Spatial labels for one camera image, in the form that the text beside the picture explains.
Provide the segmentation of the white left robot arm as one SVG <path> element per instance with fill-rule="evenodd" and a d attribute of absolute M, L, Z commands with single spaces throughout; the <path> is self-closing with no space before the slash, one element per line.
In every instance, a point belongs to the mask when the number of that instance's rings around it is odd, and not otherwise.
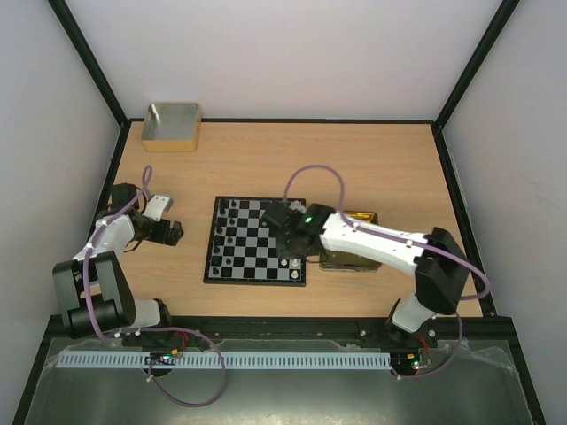
<path fill-rule="evenodd" d="M 136 298 L 120 258 L 143 242 L 175 246 L 183 237 L 179 221 L 163 217 L 173 204 L 169 195 L 150 195 L 132 183 L 111 188 L 110 203 L 96 215 L 85 246 L 52 269 L 63 326 L 68 336 L 137 335 L 143 328 L 171 325 L 171 314 L 159 298 Z"/>

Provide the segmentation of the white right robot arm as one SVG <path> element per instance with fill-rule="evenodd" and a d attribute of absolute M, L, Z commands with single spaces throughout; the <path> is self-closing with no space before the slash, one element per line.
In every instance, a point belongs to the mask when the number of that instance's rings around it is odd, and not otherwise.
<path fill-rule="evenodd" d="M 468 280 L 464 253 L 443 228 L 429 234 L 402 232 L 326 205 L 298 208 L 283 201 L 270 204 L 260 224 L 274 234 L 281 259 L 345 253 L 413 276 L 413 292 L 395 302 L 386 325 L 388 340 L 399 347 L 413 341 L 434 316 L 455 314 Z"/>

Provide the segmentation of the black white chess board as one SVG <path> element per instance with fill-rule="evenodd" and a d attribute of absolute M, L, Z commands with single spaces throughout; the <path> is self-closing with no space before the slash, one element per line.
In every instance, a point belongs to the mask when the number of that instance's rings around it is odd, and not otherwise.
<path fill-rule="evenodd" d="M 276 239 L 260 224 L 273 197 L 218 196 L 203 282 L 286 287 L 306 285 L 306 262 L 279 259 Z"/>

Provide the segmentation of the gold tin tray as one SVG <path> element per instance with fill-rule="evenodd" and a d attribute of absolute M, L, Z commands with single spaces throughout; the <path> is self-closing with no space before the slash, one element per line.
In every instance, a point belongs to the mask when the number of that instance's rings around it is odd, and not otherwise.
<path fill-rule="evenodd" d="M 366 223 L 378 224 L 376 212 L 347 210 L 346 215 Z M 354 272 L 376 272 L 382 266 L 378 261 L 342 251 L 322 251 L 319 254 L 319 265 L 321 270 Z"/>

